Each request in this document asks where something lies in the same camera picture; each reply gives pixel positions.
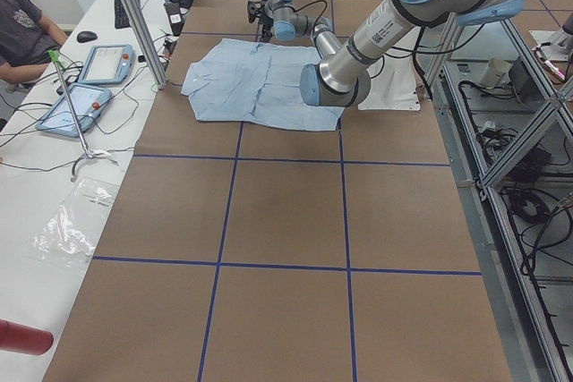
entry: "light blue cloth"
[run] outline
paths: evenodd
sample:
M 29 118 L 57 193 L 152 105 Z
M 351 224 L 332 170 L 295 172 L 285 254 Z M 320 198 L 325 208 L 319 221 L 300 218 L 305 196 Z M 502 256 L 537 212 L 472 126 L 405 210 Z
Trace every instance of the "light blue cloth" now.
M 307 106 L 299 80 L 316 49 L 223 39 L 190 66 L 182 93 L 201 121 L 248 121 L 312 132 L 335 130 L 342 107 Z

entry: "person's arm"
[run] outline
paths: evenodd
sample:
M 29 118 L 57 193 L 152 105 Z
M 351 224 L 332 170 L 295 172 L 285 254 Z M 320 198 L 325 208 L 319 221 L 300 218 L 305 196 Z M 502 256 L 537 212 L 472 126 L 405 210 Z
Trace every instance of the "person's arm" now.
M 0 80 L 9 84 L 20 84 L 38 79 L 49 66 L 46 64 L 29 64 L 12 67 L 9 63 L 0 64 Z
M 44 30 L 52 39 L 59 45 L 62 46 L 64 42 L 68 39 L 67 35 L 64 33 L 62 29 L 60 29 L 57 24 L 55 24 L 52 20 L 46 17 L 45 14 L 42 13 L 42 16 L 39 17 L 38 20 L 39 27 Z

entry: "dark t-shirt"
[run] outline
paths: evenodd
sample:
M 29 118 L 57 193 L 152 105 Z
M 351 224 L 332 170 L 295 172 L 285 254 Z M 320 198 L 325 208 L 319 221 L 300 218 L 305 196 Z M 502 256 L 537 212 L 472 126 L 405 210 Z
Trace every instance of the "dark t-shirt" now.
M 30 0 L 0 0 L 0 65 L 49 63 L 60 46 L 38 25 L 42 12 Z

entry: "person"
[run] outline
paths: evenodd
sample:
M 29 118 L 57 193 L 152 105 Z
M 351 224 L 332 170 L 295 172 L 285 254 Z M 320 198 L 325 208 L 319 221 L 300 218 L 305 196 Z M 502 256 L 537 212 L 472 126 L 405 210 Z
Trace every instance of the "person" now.
M 66 34 L 30 0 L 0 0 L 0 80 L 34 81 L 50 63 Z

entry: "tablet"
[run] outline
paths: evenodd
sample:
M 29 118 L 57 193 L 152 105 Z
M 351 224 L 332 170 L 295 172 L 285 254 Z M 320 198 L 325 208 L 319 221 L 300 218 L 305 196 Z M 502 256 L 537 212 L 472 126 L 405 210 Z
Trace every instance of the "tablet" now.
M 68 87 L 81 131 L 87 131 L 101 115 L 111 99 L 111 91 L 101 87 L 74 83 Z M 77 138 L 80 134 L 73 123 L 72 112 L 65 96 L 61 96 L 39 119 L 36 129 Z
M 92 47 L 78 82 L 89 85 L 116 85 L 127 78 L 133 64 L 131 45 Z

